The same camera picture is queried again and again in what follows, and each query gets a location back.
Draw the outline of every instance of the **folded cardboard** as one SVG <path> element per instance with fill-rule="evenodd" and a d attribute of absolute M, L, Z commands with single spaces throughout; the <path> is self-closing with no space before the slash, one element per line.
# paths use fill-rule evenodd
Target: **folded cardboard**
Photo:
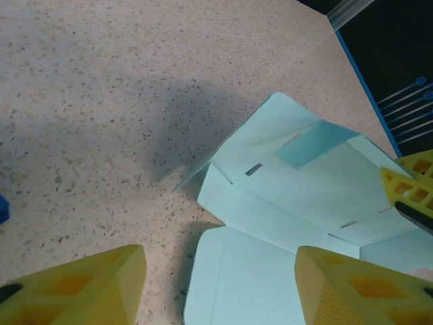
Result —
<path fill-rule="evenodd" d="M 186 325 L 301 325 L 299 246 L 398 271 L 433 267 L 433 237 L 392 208 L 380 168 L 410 177 L 366 137 L 271 95 L 179 184 L 225 223 L 200 239 Z"/>

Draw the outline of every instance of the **speckled countertop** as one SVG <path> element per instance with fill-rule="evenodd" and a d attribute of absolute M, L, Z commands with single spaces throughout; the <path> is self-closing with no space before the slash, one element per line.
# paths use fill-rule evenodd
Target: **speckled countertop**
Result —
<path fill-rule="evenodd" d="M 200 233 L 172 193 L 270 93 L 390 145 L 326 18 L 294 0 L 0 2 L 0 283 L 139 243 L 138 324 L 182 324 Z"/>

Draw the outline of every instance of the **granite countertop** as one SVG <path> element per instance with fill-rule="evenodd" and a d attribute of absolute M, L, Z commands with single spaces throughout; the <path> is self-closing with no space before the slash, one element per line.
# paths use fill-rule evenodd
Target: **granite countertop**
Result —
<path fill-rule="evenodd" d="M 274 91 L 392 152 L 329 22 L 295 0 L 3 1 L 0 283 L 142 244 L 137 324 L 182 324 L 221 222 L 172 189 Z"/>

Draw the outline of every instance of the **light blue cardboard box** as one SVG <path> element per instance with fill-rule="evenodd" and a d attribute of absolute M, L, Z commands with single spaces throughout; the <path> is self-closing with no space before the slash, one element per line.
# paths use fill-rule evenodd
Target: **light blue cardboard box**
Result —
<path fill-rule="evenodd" d="M 299 246 L 398 271 L 433 267 L 433 237 L 390 208 L 366 137 L 274 93 L 198 169 L 198 203 L 224 221 L 200 239 L 186 325 L 301 325 Z"/>

